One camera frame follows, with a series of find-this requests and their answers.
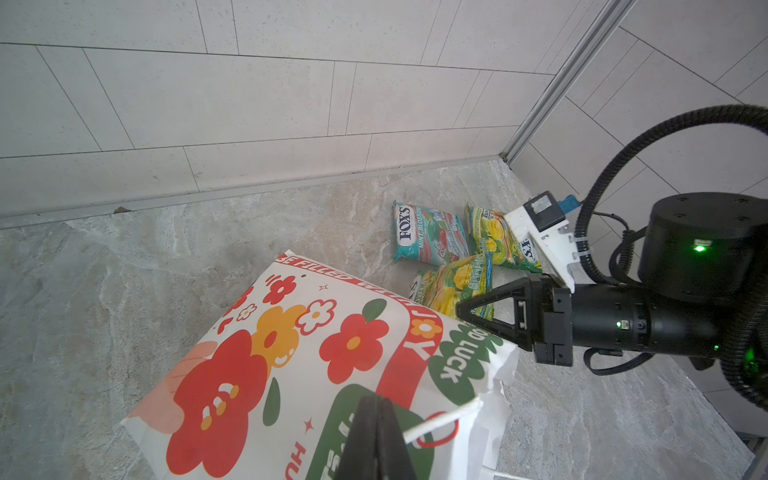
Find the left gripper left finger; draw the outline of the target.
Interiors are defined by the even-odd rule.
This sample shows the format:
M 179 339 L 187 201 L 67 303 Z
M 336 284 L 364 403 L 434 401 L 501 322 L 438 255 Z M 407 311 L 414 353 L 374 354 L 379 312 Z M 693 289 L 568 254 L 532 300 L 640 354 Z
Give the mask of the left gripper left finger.
M 345 443 L 336 480 L 375 480 L 379 478 L 377 459 L 378 400 L 362 397 L 355 411 Z

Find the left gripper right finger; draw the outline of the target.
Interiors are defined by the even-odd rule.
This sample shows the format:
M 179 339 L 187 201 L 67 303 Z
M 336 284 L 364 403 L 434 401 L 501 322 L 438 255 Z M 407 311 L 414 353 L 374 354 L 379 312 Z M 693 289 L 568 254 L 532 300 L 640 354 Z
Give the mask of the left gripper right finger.
M 376 478 L 379 480 L 416 480 L 416 471 L 395 415 L 394 404 L 377 399 Z

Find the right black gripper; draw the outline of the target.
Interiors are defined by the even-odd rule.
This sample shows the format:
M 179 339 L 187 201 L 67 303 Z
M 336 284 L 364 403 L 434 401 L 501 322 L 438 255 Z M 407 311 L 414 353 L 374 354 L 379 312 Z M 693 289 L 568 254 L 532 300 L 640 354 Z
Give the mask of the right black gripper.
M 571 366 L 573 348 L 716 358 L 729 309 L 669 299 L 651 290 L 578 284 L 543 295 L 528 274 L 459 302 L 456 316 L 534 352 L 541 364 Z

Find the yellow green Fox's candy bag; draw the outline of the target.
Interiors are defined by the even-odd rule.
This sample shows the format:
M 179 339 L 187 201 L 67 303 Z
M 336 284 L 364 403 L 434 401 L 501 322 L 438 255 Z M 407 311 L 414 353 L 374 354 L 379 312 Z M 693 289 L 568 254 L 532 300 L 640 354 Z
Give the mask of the yellow green Fox's candy bag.
M 541 265 L 527 257 L 507 224 L 496 210 L 465 207 L 468 220 L 467 241 L 471 254 L 489 254 L 492 264 L 531 273 L 541 273 Z

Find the green Fox's spring tea bag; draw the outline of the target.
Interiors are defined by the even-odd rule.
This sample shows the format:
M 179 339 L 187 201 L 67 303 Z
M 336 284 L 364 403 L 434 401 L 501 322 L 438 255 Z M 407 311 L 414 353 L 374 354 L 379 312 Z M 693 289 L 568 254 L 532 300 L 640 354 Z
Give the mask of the green Fox's spring tea bag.
M 457 305 L 492 288 L 492 260 L 477 254 L 417 274 L 409 299 L 443 315 L 458 319 Z

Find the teal Fox's candy bag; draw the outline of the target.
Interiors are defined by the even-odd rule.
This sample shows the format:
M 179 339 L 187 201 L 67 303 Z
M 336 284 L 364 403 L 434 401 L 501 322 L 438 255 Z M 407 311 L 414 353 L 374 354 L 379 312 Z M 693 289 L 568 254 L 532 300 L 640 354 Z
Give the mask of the teal Fox's candy bag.
M 443 266 L 470 256 L 461 219 L 441 210 L 394 201 L 394 260 Z

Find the white floral paper bag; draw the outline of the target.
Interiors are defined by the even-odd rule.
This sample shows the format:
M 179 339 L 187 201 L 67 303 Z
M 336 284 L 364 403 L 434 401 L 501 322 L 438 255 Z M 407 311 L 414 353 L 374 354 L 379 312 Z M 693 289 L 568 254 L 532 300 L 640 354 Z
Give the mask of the white floral paper bag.
M 331 479 L 359 401 L 393 404 L 419 479 L 487 479 L 518 348 L 286 252 L 125 418 L 160 479 Z

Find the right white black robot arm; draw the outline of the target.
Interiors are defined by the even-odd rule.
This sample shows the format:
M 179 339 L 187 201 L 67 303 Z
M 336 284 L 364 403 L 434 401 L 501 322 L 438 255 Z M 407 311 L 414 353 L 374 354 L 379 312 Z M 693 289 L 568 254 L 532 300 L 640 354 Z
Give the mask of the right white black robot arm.
M 459 319 L 508 340 L 542 364 L 571 366 L 575 347 L 631 359 L 630 371 L 657 354 L 685 356 L 699 370 L 719 364 L 730 386 L 767 404 L 767 203 L 730 193 L 664 198 L 641 242 L 636 278 L 617 260 L 610 284 L 566 286 L 529 274 L 457 305 Z

